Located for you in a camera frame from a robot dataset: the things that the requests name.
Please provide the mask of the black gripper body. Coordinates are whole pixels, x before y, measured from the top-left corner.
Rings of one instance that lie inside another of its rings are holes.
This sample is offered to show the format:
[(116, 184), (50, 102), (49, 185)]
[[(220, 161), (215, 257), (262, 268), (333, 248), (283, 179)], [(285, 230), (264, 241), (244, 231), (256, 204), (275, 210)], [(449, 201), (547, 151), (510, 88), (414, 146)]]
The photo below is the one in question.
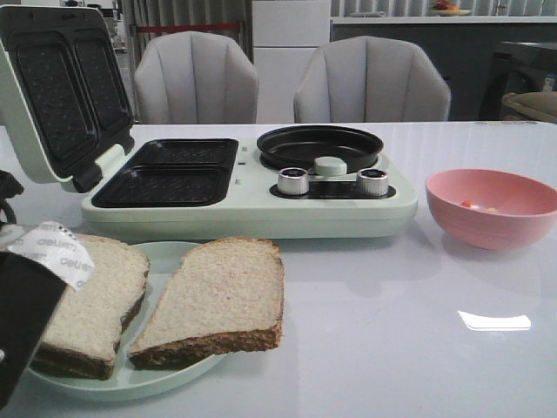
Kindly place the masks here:
[(24, 191), (23, 186), (15, 177), (6, 171), (1, 171), (1, 212), (5, 215), (6, 223), (16, 224), (17, 216), (8, 202), (17, 195), (21, 195)]

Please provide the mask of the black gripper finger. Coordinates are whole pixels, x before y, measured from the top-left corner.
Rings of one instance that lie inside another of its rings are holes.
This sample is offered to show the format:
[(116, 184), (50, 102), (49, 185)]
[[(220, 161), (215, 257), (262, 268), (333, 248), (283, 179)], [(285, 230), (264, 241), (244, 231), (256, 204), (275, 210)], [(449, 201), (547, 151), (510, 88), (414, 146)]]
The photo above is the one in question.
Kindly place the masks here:
[(94, 263), (77, 235), (47, 221), (1, 227), (1, 403), (7, 404), (68, 288), (81, 290)]

